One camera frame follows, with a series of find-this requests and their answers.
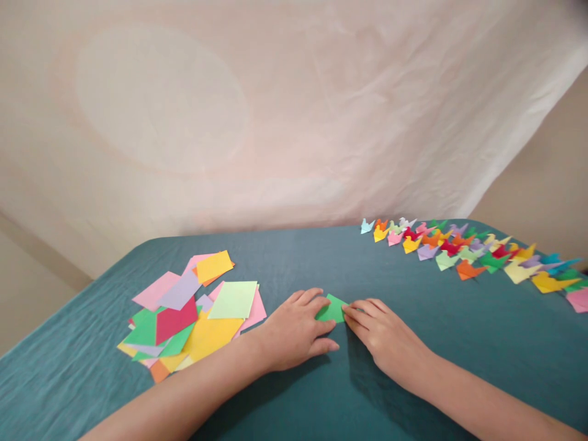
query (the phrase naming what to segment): forearm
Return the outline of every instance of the forearm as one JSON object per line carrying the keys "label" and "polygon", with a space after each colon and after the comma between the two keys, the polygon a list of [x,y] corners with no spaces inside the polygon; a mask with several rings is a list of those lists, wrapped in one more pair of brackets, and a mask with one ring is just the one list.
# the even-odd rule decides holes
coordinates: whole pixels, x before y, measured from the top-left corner
{"label": "forearm", "polygon": [[587,439],[441,357],[413,392],[484,441]]}
{"label": "forearm", "polygon": [[221,404],[266,372],[247,334],[152,387],[82,439],[183,441]]}

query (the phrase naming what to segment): hand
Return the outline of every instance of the hand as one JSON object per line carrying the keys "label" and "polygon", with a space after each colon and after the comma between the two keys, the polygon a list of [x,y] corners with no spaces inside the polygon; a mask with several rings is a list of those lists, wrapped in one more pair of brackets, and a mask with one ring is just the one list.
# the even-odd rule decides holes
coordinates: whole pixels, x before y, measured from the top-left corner
{"label": "hand", "polygon": [[378,368],[414,392],[434,364],[435,354],[381,300],[356,300],[344,305],[343,311],[345,322],[374,356]]}
{"label": "hand", "polygon": [[264,324],[245,334],[260,345],[268,371],[285,371],[339,349],[333,340],[317,338],[331,332],[336,324],[334,320],[314,319],[323,306],[331,304],[325,297],[316,297],[322,293],[319,288],[296,291]]}

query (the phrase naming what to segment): beige wall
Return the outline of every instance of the beige wall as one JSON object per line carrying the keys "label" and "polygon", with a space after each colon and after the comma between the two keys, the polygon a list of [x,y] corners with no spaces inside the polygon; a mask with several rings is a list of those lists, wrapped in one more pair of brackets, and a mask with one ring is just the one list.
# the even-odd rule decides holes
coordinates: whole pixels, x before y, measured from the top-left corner
{"label": "beige wall", "polygon": [[588,69],[471,215],[588,267]]}

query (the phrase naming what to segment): green tablecloth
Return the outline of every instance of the green tablecloth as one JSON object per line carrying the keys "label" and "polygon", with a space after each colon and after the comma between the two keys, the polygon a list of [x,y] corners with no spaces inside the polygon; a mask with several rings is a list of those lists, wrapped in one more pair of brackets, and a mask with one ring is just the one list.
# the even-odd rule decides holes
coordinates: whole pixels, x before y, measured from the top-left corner
{"label": "green tablecloth", "polygon": [[[132,297],[167,270],[181,273],[191,256],[224,249],[236,266],[221,280],[258,280],[268,313],[313,286],[348,302],[381,298],[438,354],[588,433],[588,314],[503,271],[462,282],[454,268],[374,244],[357,226],[138,246],[0,359],[0,439],[75,440],[151,387],[148,370],[116,349],[140,309]],[[194,439],[472,438],[385,377],[344,324],[331,337],[340,351],[262,378]]]}

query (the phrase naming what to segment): wall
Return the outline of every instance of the wall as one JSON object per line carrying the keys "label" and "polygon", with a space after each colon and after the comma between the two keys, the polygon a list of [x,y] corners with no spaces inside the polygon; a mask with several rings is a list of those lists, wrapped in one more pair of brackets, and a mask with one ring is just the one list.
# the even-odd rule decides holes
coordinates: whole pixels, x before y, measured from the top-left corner
{"label": "wall", "polygon": [[[65,305],[76,295],[77,288],[89,281],[87,276],[80,277],[73,272],[68,273],[69,284],[65,283],[18,244],[25,237],[0,216],[0,356]],[[47,255],[43,246],[34,246],[34,242],[29,240],[28,247],[34,247],[39,255]],[[54,268],[59,274],[70,271],[67,264],[59,262],[59,257],[56,262],[62,268]]]}
{"label": "wall", "polygon": [[588,266],[588,69],[494,181],[472,219]]}

